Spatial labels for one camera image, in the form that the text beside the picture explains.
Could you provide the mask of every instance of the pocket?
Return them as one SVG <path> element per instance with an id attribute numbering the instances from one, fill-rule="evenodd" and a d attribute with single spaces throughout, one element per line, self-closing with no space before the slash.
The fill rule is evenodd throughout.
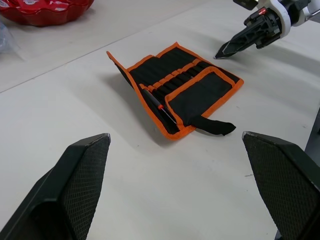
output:
<path id="1" fill-rule="evenodd" d="M 192 125 L 194 118 L 208 118 L 242 85 L 221 70 L 209 66 L 167 96 L 165 104 L 179 129 Z"/>

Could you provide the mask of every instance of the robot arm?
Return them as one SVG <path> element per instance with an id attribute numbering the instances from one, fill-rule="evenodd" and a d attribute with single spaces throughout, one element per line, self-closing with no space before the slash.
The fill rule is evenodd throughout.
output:
<path id="1" fill-rule="evenodd" d="M 297 27 L 320 13 L 320 0 L 233 0 L 240 6 L 258 11 L 245 21 L 246 28 L 226 42 L 215 59 L 230 57 L 253 44 L 264 48 L 289 34 Z"/>

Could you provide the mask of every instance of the plastic bag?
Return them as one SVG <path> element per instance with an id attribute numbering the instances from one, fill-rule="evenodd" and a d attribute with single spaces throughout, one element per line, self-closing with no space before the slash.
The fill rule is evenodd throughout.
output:
<path id="1" fill-rule="evenodd" d="M 0 22 L 0 53 L 16 52 L 18 48 L 19 47 L 8 28 Z"/>

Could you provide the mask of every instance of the red container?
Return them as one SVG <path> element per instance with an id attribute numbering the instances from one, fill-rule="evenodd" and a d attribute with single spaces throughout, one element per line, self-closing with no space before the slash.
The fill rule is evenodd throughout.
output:
<path id="1" fill-rule="evenodd" d="M 0 14 L 22 24 L 38 27 L 74 21 L 94 0 L 0 0 Z"/>

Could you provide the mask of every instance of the white table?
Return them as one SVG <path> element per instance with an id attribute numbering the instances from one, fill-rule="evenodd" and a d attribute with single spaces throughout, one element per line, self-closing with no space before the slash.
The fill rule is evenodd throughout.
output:
<path id="1" fill-rule="evenodd" d="M 268 48 L 213 60 L 249 12 L 213 1 L 64 64 L 0 94 L 0 227 L 65 148 L 108 132 L 111 146 L 89 240 L 273 240 L 242 132 L 306 146 L 320 102 L 320 25 L 306 23 Z M 178 41 L 244 79 L 211 119 L 225 137 L 166 140 L 108 59 L 125 67 Z"/>
<path id="2" fill-rule="evenodd" d="M 0 18 L 20 46 L 16 55 L 0 54 L 0 92 L 207 1 L 95 0 L 77 21 L 50 27 Z"/>

